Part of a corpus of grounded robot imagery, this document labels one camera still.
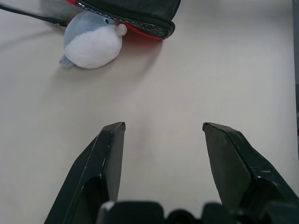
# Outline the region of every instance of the white table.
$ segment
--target white table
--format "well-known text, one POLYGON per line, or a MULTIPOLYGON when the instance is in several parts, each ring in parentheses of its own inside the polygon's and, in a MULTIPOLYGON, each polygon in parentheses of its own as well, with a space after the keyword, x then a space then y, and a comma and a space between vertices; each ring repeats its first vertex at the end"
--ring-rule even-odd
POLYGON ((1 223, 43 223, 76 157, 117 121, 120 200, 197 216, 219 201, 205 121, 240 130, 299 193, 292 1, 182 0, 174 22, 166 41, 129 33, 109 65, 64 70, 62 31, 0 12, 1 223))

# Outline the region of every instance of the zipper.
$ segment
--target zipper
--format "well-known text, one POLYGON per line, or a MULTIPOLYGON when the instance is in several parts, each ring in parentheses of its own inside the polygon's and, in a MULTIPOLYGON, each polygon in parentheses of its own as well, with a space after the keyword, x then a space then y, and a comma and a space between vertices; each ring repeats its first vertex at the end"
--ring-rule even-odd
MULTIPOLYGON (((89 8, 93 8, 94 10, 100 10, 100 9, 97 9, 96 7, 91 6, 90 3, 84 2, 83 0, 77 0, 76 2, 77 2, 77 4, 79 6, 81 6, 81 5, 83 5, 83 6, 88 5, 89 8)), ((114 2, 109 2, 107 0, 101 0, 101 4, 106 5, 107 7, 118 8, 119 10, 121 10, 123 12, 136 13, 138 15, 143 15, 143 16, 154 18, 154 19, 159 19, 161 21, 167 22, 168 24, 171 24, 172 27, 173 27, 173 29, 175 28, 174 27, 174 23, 171 20, 167 19, 166 17, 154 14, 154 13, 146 13, 146 12, 142 12, 142 11, 137 11, 134 8, 130 8, 130 7, 127 7, 127 6, 122 6, 122 5, 116 4, 114 2)))

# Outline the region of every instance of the stuffed penguin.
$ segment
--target stuffed penguin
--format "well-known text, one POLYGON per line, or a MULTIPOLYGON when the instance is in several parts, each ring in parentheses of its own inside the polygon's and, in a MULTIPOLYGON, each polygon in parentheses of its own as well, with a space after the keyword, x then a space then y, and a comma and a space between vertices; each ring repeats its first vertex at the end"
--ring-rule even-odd
POLYGON ((127 32, 124 24, 92 12, 81 12, 67 26, 62 66, 95 69, 114 60, 127 32))

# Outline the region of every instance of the gray and white plush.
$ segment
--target gray and white plush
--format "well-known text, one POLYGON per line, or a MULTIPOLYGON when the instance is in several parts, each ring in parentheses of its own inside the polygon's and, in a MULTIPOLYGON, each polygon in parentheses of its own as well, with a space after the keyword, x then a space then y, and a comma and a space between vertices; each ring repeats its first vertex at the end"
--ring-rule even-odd
POLYGON ((104 16, 81 12, 67 26, 64 36, 64 56, 60 63, 66 67, 77 65, 94 69, 114 60, 122 46, 125 25, 104 16))

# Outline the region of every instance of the plush toy's white belly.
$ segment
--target plush toy's white belly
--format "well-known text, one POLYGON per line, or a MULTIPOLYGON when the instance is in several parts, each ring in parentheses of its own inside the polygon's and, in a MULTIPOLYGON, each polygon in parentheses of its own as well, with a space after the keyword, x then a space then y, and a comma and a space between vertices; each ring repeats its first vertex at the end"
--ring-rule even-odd
POLYGON ((109 25, 75 37, 66 46, 65 56, 79 67, 95 69, 115 59, 121 45, 115 25, 109 25))

